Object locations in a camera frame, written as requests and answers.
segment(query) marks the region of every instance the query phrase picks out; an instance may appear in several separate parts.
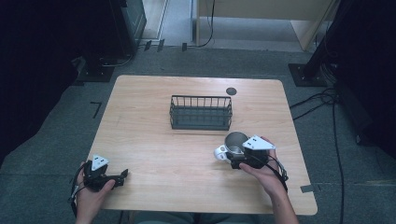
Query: person's hand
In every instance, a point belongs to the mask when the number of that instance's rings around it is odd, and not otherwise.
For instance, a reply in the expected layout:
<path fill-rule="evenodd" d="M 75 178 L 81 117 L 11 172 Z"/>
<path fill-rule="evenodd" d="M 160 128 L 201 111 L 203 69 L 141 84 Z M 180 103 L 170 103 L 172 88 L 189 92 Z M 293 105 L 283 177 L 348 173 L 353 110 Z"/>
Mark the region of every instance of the person's hand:
<path fill-rule="evenodd" d="M 262 139 L 264 139 L 267 142 L 270 142 L 268 139 L 264 137 L 262 137 Z M 279 172 L 279 167 L 277 166 L 277 163 L 275 161 L 276 152 L 272 149 L 268 151 L 269 151 L 268 154 L 272 158 L 269 157 L 269 161 L 267 164 Z M 270 170 L 267 166 L 263 166 L 261 169 L 255 169 L 245 163 L 240 163 L 239 167 L 246 173 L 256 177 L 260 181 L 260 184 L 264 188 L 265 192 L 267 192 L 267 194 L 269 194 L 270 196 L 273 195 L 276 191 L 284 189 L 282 183 L 276 177 L 274 172 Z"/>
<path fill-rule="evenodd" d="M 269 142 L 269 140 L 264 137 L 262 137 L 262 139 Z M 270 157 L 267 164 L 279 172 L 279 167 L 275 161 L 275 151 L 270 149 L 268 154 L 273 158 Z M 256 177 L 260 181 L 265 192 L 270 196 L 277 224 L 298 223 L 288 193 L 270 168 L 263 166 L 261 169 L 255 169 L 244 163 L 240 163 L 239 167 L 246 173 Z"/>
<path fill-rule="evenodd" d="M 82 169 L 78 174 L 79 188 L 84 188 L 84 176 Z M 111 179 L 106 182 L 99 192 L 93 192 L 88 188 L 82 189 L 77 194 L 77 219 L 76 224 L 92 223 L 102 207 L 107 194 L 113 189 L 115 180 Z"/>

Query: wire basket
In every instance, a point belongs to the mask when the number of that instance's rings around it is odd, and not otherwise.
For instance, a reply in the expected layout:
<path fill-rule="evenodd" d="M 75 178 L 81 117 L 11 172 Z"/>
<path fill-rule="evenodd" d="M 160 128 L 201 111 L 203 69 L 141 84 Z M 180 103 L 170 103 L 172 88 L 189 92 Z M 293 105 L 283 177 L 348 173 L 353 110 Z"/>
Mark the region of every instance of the wire basket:
<path fill-rule="evenodd" d="M 169 114 L 172 129 L 228 131 L 231 97 L 173 95 Z"/>

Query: wooden table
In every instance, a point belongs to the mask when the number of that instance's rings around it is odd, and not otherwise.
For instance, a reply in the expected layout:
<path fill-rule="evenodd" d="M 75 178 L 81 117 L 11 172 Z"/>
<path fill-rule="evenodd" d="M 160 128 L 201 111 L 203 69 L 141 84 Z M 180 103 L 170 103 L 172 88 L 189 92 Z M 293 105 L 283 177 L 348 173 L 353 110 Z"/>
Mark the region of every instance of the wooden table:
<path fill-rule="evenodd" d="M 232 96 L 230 131 L 172 130 L 171 95 Z M 269 214 L 272 205 L 258 181 L 213 151 L 228 132 L 271 139 L 288 171 L 295 212 L 314 215 L 318 208 L 282 83 L 278 80 L 208 77 L 120 76 L 108 101 L 89 159 L 109 159 L 107 175 L 130 173 L 112 191 L 105 209 Z"/>
<path fill-rule="evenodd" d="M 212 15 L 214 0 L 197 1 L 196 44 L 200 45 L 200 18 Z M 215 17 L 289 20 L 303 50 L 328 19 L 336 0 L 226 0 L 216 1 Z"/>

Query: electrical wire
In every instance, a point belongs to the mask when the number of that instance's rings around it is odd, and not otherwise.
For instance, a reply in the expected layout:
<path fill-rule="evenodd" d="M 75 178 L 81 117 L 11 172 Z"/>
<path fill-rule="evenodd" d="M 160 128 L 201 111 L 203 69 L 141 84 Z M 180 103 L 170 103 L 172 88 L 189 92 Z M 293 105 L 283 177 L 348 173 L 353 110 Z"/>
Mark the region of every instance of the electrical wire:
<path fill-rule="evenodd" d="M 259 158 L 255 157 L 255 156 L 253 156 L 253 155 L 248 155 L 248 156 L 251 157 L 251 158 L 253 158 L 254 160 L 260 162 L 263 166 L 268 167 L 268 168 L 274 173 L 274 175 L 279 179 L 280 183 L 282 183 L 283 188 L 285 189 L 285 191 L 286 191 L 286 192 L 288 191 L 288 186 L 286 185 L 286 181 L 287 181 L 289 178 L 288 178 L 288 176 L 286 175 L 286 170 L 284 169 L 283 165 L 279 165 L 279 164 L 280 164 L 279 161 L 277 161 L 276 163 L 277 163 L 278 166 L 279 166 L 279 169 L 280 169 L 281 174 L 280 174 L 279 171 L 277 171 L 274 167 L 268 165 L 268 162 L 264 162 L 264 161 L 260 160 Z"/>
<path fill-rule="evenodd" d="M 267 155 L 267 156 L 271 157 L 271 158 L 273 159 L 273 161 L 276 162 L 277 166 L 279 166 L 279 168 L 280 168 L 280 170 L 281 170 L 281 173 L 282 173 L 282 177 L 285 179 L 285 181 L 288 180 L 288 179 L 289 179 L 289 177 L 288 177 L 288 172 L 286 171 L 286 169 L 285 169 L 285 167 L 282 165 L 282 163 L 280 163 L 280 161 L 279 161 L 278 159 L 272 157 L 271 155 Z"/>
<path fill-rule="evenodd" d="M 312 112 L 312 111 L 314 111 L 315 109 L 317 109 L 317 108 L 319 108 L 319 107 L 321 107 L 323 105 L 332 105 L 332 132 L 333 132 L 333 137 L 334 137 L 335 152 L 336 152 L 336 155 L 337 155 L 338 169 L 340 171 L 340 179 L 341 179 L 341 208 L 340 208 L 340 221 L 339 221 L 339 223 L 343 224 L 344 223 L 344 210 L 345 210 L 344 209 L 344 207 L 345 207 L 344 206 L 344 204 L 345 204 L 345 178 L 344 178 L 343 166 L 342 166 L 342 163 L 341 163 L 340 149 L 339 149 L 339 146 L 338 146 L 338 138 L 337 138 L 337 128 L 336 128 L 336 122 L 335 122 L 335 105 L 337 103 L 337 98 L 338 97 L 337 97 L 337 95 L 335 93 L 334 94 L 327 93 L 327 91 L 333 91 L 333 90 L 334 90 L 333 88 L 326 89 L 322 93 L 315 94 L 315 95 L 313 95 L 311 97 L 308 97 L 306 100 L 303 100 L 303 101 L 301 101 L 301 102 L 299 102 L 297 104 L 291 105 L 290 109 L 292 109 L 293 107 L 295 107 L 297 105 L 302 105 L 302 104 L 304 104 L 304 103 L 306 103 L 306 102 L 308 102 L 310 100 L 318 99 L 318 98 L 320 98 L 320 100 L 322 101 L 322 104 L 318 105 L 318 106 L 316 106 L 316 107 L 314 107 L 314 108 L 312 108 L 310 110 L 308 110 L 308 112 L 304 113 L 305 115 L 310 113 L 310 112 Z M 325 100 L 324 98 L 326 98 L 326 97 L 331 97 L 332 99 L 331 100 Z"/>
<path fill-rule="evenodd" d="M 76 191 L 76 195 L 77 195 L 82 189 L 85 189 L 85 188 L 87 188 L 87 186 L 84 186 L 84 187 L 82 187 L 81 189 L 79 189 L 78 191 Z"/>
<path fill-rule="evenodd" d="M 119 222 L 118 222 L 119 224 L 122 223 L 122 217 L 123 217 L 123 211 L 120 212 L 120 217 L 119 217 Z"/>
<path fill-rule="evenodd" d="M 125 64 L 127 64 L 129 61 L 131 61 L 131 59 L 134 57 L 133 54 L 131 54 L 131 56 L 123 63 L 115 63 L 115 64 L 102 64 L 102 67 L 118 67 L 118 66 L 123 66 Z"/>
<path fill-rule="evenodd" d="M 335 78 L 332 70 L 328 68 L 326 63 L 320 65 L 321 73 L 334 85 L 337 79 Z"/>
<path fill-rule="evenodd" d="M 345 185 L 344 185 L 344 170 L 340 158 L 340 150 L 338 147 L 337 129 L 335 125 L 335 103 L 332 104 L 332 131 L 334 135 L 335 151 L 337 153 L 338 169 L 340 170 L 341 178 L 341 208 L 340 208 L 340 224 L 344 223 L 344 198 L 345 198 Z"/>
<path fill-rule="evenodd" d="M 191 46 L 191 48 L 202 48 L 202 47 L 206 46 L 210 42 L 210 40 L 212 40 L 212 37 L 213 37 L 213 18 L 214 18 L 214 15 L 215 15 L 215 3 L 216 3 L 216 0 L 213 0 L 212 14 L 211 14 L 210 25 L 209 25 L 209 27 L 210 27 L 210 37 L 209 37 L 209 39 L 203 45 Z"/>
<path fill-rule="evenodd" d="M 76 186 L 76 184 L 77 184 L 77 179 L 78 179 L 79 172 L 81 172 L 81 170 L 84 169 L 85 164 L 86 164 L 86 163 L 82 164 L 82 165 L 78 168 L 78 170 L 77 170 L 77 172 L 76 172 L 76 174 L 75 174 L 75 177 L 74 177 L 73 183 L 72 183 L 71 192 L 70 192 L 71 195 L 72 195 L 73 192 L 75 191 L 75 186 Z"/>

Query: black cable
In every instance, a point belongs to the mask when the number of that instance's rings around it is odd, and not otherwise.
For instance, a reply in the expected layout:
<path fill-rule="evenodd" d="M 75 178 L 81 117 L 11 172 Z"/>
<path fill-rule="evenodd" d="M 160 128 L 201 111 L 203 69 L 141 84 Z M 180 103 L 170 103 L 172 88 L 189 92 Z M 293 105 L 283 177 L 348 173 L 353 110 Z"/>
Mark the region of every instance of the black cable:
<path fill-rule="evenodd" d="M 276 160 L 274 157 L 270 156 L 271 158 L 273 158 L 276 161 L 276 163 L 277 163 L 282 175 L 279 173 L 279 171 L 274 169 L 272 166 L 268 165 L 268 162 L 264 162 L 264 161 L 260 160 L 259 158 L 255 157 L 255 156 L 252 156 L 252 155 L 248 155 L 248 156 L 253 158 L 254 160 L 260 162 L 262 165 L 268 167 L 270 170 L 272 170 L 272 172 L 275 174 L 275 176 L 279 179 L 280 183 L 282 183 L 283 188 L 285 189 L 285 191 L 288 192 L 288 186 L 286 185 L 286 181 L 289 178 L 286 175 L 285 168 L 280 164 L 280 162 L 278 160 Z"/>
<path fill-rule="evenodd" d="M 119 217 L 119 224 L 121 224 L 121 223 L 122 223 L 122 218 L 123 218 L 123 211 L 121 211 L 121 213 L 120 213 L 120 217 Z"/>
<path fill-rule="evenodd" d="M 328 65 L 326 63 L 322 63 L 320 65 L 320 71 L 323 74 L 323 76 L 325 76 L 334 85 L 337 79 L 332 73 L 332 70 L 328 68 Z"/>
<path fill-rule="evenodd" d="M 281 173 L 282 173 L 282 177 L 286 180 L 289 179 L 288 177 L 288 172 L 286 171 L 285 167 L 283 167 L 283 165 L 280 163 L 280 161 L 278 159 L 275 159 L 274 157 L 268 155 L 269 157 L 271 157 L 273 159 L 273 161 L 276 162 L 277 166 L 280 168 Z"/>
<path fill-rule="evenodd" d="M 85 188 L 87 188 L 87 186 L 84 186 L 84 187 L 82 187 L 81 189 L 78 189 L 78 191 L 76 191 L 76 195 L 77 195 L 82 189 L 85 189 Z"/>
<path fill-rule="evenodd" d="M 323 105 L 326 105 L 326 104 L 325 104 L 325 103 L 321 103 L 320 105 L 317 105 L 317 106 L 315 106 L 315 107 L 309 109 L 308 111 L 306 111 L 306 112 L 303 113 L 302 115 L 297 116 L 296 118 L 293 118 L 293 120 L 300 119 L 300 118 L 302 118 L 303 116 L 305 116 L 305 115 L 307 115 L 307 114 L 309 114 L 309 113 L 315 111 L 316 109 L 320 108 L 320 107 L 323 106 Z"/>
<path fill-rule="evenodd" d="M 125 64 L 127 64 L 129 61 L 131 61 L 131 59 L 134 57 L 133 54 L 131 54 L 131 56 L 123 63 L 113 63 L 113 64 L 101 64 L 102 67 L 118 67 L 118 66 L 123 66 Z"/>
<path fill-rule="evenodd" d="M 337 154 L 338 168 L 340 170 L 340 178 L 341 178 L 340 224 L 343 224 L 344 223 L 344 204 L 345 204 L 345 179 L 344 179 L 344 170 L 343 170 L 343 166 L 342 166 L 341 158 L 340 158 L 340 149 L 338 146 L 337 128 L 336 128 L 336 122 L 335 122 L 335 104 L 337 103 L 337 95 L 335 93 L 334 94 L 326 93 L 327 91 L 333 91 L 333 90 L 334 90 L 334 88 L 326 89 L 322 93 L 315 94 L 306 100 L 303 100 L 297 104 L 290 106 L 290 108 L 293 108 L 297 105 L 302 105 L 303 103 L 306 103 L 309 100 L 318 99 L 318 98 L 320 98 L 320 100 L 322 101 L 322 104 L 317 106 L 316 108 L 318 108 L 322 105 L 332 105 L 332 131 L 333 131 L 333 137 L 334 137 L 335 152 Z M 332 99 L 326 101 L 323 99 L 323 97 L 331 97 Z"/>
<path fill-rule="evenodd" d="M 338 168 L 340 170 L 340 178 L 341 178 L 341 211 L 340 211 L 340 224 L 344 223 L 344 198 L 345 198 L 345 186 L 344 186 L 344 170 L 341 164 L 340 158 L 340 150 L 338 148 L 338 138 L 337 138 L 337 129 L 335 125 L 335 103 L 332 105 L 332 131 L 334 134 L 334 144 L 335 151 L 337 153 L 338 160 Z"/>
<path fill-rule="evenodd" d="M 190 48 L 202 48 L 202 47 L 204 47 L 204 46 L 206 46 L 209 42 L 210 42 L 210 40 L 212 40 L 212 37 L 213 37 L 213 17 L 214 17 L 214 15 L 215 15 L 215 3 L 216 3 L 216 0 L 213 0 L 213 4 L 212 4 L 212 15 L 211 15 L 211 19 L 210 19 L 210 37 L 209 37 L 209 39 L 206 41 L 206 43 L 204 43 L 203 45 L 200 45 L 200 46 L 190 46 Z"/>
<path fill-rule="evenodd" d="M 77 179 L 78 179 L 78 176 L 79 176 L 79 172 L 81 172 L 81 170 L 85 167 L 86 164 L 87 163 L 84 163 L 78 168 L 78 170 L 77 170 L 77 172 L 75 174 L 75 177 L 73 179 L 73 184 L 72 184 L 72 188 L 71 188 L 70 198 L 68 200 L 68 202 L 70 203 L 70 205 L 72 207 L 72 211 L 73 211 L 75 217 L 77 217 L 77 205 L 75 203 L 76 195 L 77 195 L 77 193 L 80 190 L 85 188 L 85 187 L 83 187 L 82 189 L 78 189 L 79 185 L 77 185 Z"/>

